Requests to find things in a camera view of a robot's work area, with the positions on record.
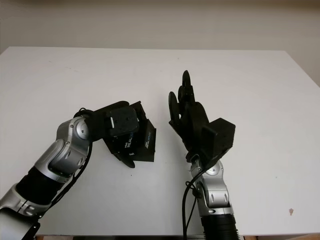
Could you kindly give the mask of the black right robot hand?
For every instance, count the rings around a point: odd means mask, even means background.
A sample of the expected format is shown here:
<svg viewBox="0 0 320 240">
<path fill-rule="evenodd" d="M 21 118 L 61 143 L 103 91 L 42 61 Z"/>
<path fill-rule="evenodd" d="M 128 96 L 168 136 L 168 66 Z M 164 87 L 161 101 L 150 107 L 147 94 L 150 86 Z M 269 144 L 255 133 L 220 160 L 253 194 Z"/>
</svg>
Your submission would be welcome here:
<svg viewBox="0 0 320 240">
<path fill-rule="evenodd" d="M 190 74 L 185 70 L 182 74 L 182 85 L 178 94 L 168 95 L 170 126 L 180 136 L 188 151 L 187 161 L 194 155 L 202 156 L 202 128 L 209 123 L 204 107 L 195 100 Z"/>
</svg>

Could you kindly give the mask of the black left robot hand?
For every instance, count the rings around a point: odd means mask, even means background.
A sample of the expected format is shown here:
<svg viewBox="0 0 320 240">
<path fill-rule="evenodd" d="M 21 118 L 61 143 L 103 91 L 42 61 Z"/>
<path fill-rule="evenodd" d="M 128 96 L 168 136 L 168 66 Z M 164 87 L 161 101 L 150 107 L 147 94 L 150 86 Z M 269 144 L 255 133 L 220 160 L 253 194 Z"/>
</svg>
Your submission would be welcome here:
<svg viewBox="0 0 320 240">
<path fill-rule="evenodd" d="M 118 101 L 95 111 L 81 108 L 75 116 L 84 117 L 90 142 L 102 139 L 119 161 L 129 168 L 135 167 L 130 153 L 136 152 L 134 141 L 147 123 L 140 101 L 133 104 Z"/>
</svg>

